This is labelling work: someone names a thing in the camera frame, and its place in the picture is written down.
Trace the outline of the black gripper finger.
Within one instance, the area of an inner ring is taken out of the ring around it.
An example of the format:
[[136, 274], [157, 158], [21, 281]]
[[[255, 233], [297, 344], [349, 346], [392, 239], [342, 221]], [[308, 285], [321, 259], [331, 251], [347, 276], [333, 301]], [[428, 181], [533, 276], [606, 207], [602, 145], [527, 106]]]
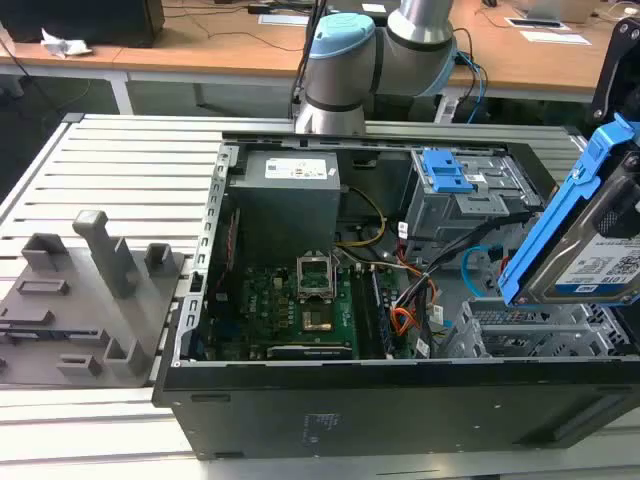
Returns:
[[639, 234], [639, 176], [624, 175], [606, 191], [597, 232], [604, 238], [633, 238]]

